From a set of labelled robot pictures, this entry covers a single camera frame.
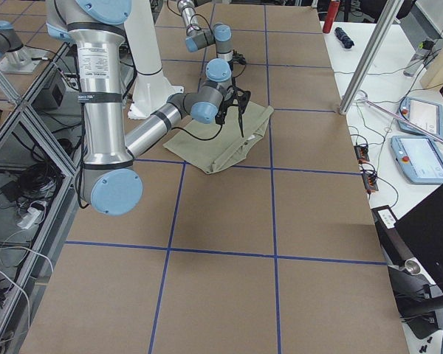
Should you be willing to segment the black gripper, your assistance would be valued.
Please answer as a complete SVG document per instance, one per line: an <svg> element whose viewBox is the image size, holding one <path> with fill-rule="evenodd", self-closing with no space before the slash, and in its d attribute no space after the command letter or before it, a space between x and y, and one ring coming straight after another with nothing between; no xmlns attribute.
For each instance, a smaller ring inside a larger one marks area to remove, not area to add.
<svg viewBox="0 0 443 354"><path fill-rule="evenodd" d="M240 133L244 135L244 124L243 124L243 114L247 108L248 102L251 98L251 91L244 90L237 86L231 86L228 89L227 96L221 104L221 108L216 114L215 122L217 125L224 125L227 110L229 107L235 106L238 107L238 126L240 129Z"/></svg>

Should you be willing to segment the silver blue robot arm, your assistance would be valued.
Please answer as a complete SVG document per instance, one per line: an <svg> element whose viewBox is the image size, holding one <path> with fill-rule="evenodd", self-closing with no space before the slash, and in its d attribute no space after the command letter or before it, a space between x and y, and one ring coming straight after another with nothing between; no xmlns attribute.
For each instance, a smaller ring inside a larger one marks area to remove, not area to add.
<svg viewBox="0 0 443 354"><path fill-rule="evenodd" d="M133 169L134 159L154 146L184 117L223 124L227 109L244 113L250 93L232 76L232 32L217 23L201 28L197 1L178 1L190 52L215 46L216 57L206 66L205 82L194 93L172 86L159 56L154 18L148 1L48 1L47 28L53 38L75 44L86 152L76 176L79 203L104 215L132 210L143 193ZM136 82L132 114L143 121L129 133L123 124L123 82L120 47L128 43Z"/></svg>
<svg viewBox="0 0 443 354"><path fill-rule="evenodd" d="M231 28L223 23L210 25L196 8L207 4L208 1L176 1L176 6L185 25L185 45L189 52L214 45L216 57L228 62L233 67L233 43Z"/></svg>

